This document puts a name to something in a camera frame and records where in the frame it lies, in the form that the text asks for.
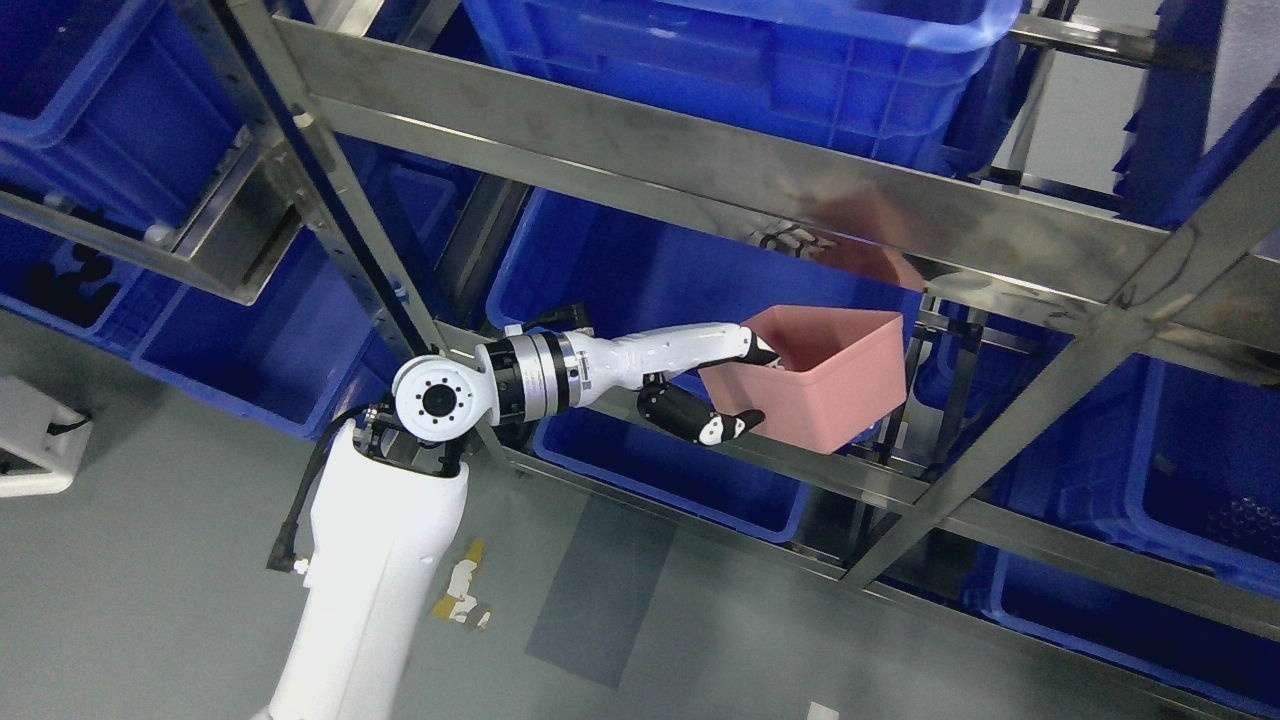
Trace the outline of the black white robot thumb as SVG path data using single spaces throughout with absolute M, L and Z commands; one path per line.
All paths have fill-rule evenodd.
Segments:
M 765 421 L 759 409 L 718 413 L 704 398 L 671 383 L 649 383 L 637 393 L 637 410 L 654 427 L 692 445 L 728 443 Z

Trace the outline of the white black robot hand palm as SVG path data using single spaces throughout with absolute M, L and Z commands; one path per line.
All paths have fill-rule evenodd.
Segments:
M 774 366 L 780 354 L 755 331 L 730 322 L 672 325 L 608 340 L 575 331 L 581 389 L 575 407 L 613 388 L 637 391 L 649 375 L 680 375 L 721 363 Z

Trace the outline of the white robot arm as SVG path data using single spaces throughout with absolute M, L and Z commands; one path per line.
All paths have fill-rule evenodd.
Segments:
M 323 434 L 268 565 L 298 573 L 308 596 L 261 719 L 387 719 L 410 660 L 429 585 L 460 529 L 470 432 L 586 407 L 607 391 L 701 447 L 764 421 L 721 413 L 673 384 L 724 363 L 776 366 L 746 325 L 672 325 L 604 340 L 581 307 L 508 325 L 467 363 L 442 351 L 407 361 L 390 397 L 342 414 Z

